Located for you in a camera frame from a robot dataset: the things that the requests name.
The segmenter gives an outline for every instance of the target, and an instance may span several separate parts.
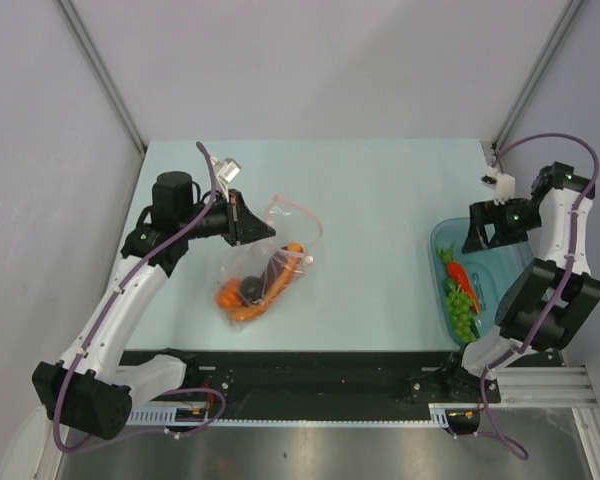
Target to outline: plastic container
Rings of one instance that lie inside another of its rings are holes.
[[[453,259],[466,270],[471,286],[480,301],[481,312],[476,317],[476,326],[481,337],[485,336],[493,327],[500,300],[533,259],[531,248],[527,242],[465,255],[462,253],[462,245],[464,245],[468,231],[468,218],[445,220],[431,232],[429,247],[438,301],[442,307],[447,330],[453,341],[461,347],[466,343],[458,337],[451,325],[451,318],[445,302],[447,295],[443,287],[447,272],[436,254],[437,247],[448,249],[451,244],[454,244]]]

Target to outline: metal floor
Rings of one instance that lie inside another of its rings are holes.
[[[147,434],[65,456],[59,480],[590,479],[571,410],[499,410],[531,460],[439,429],[217,427],[175,441]]]

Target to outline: bunch of grapes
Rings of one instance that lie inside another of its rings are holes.
[[[459,289],[452,290],[447,297],[447,308],[449,309],[453,331],[466,343],[476,341],[476,336],[471,332],[472,306],[473,300],[471,297]]]

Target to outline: white wall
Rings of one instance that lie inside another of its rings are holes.
[[[139,165],[54,2],[0,1],[0,459],[101,294]]]
[[[513,139],[544,131],[583,137],[600,155],[600,0],[588,2],[574,32],[543,81]],[[505,169],[518,179],[518,193],[528,194],[543,165],[572,164],[583,175],[591,172],[584,149],[563,140],[541,140],[520,147],[505,160]],[[600,179],[587,231],[587,257],[600,279]],[[567,350],[573,364],[586,364],[600,402],[600,304]]]
[[[492,139],[566,0],[75,0],[144,140]]]

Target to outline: white connector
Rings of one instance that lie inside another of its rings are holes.
[[[502,205],[516,196],[516,179],[511,175],[498,172],[495,167],[487,169],[482,183],[494,190],[493,203]]]
[[[213,171],[216,174],[218,181],[218,190],[222,192],[224,198],[229,199],[229,183],[236,178],[242,167],[233,158],[225,158],[219,160],[218,158],[211,156],[213,162]]]

